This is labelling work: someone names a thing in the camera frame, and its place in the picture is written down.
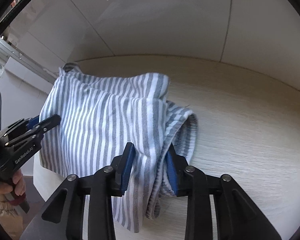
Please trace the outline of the person's left hand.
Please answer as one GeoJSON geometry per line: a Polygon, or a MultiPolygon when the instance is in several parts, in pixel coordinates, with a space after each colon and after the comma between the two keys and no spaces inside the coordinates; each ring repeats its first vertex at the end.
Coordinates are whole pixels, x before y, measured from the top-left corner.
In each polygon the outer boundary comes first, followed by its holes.
{"type": "Polygon", "coordinates": [[[26,191],[26,184],[21,170],[15,172],[12,176],[12,184],[0,181],[0,201],[3,200],[5,194],[14,192],[17,196],[21,196],[26,191]]]}

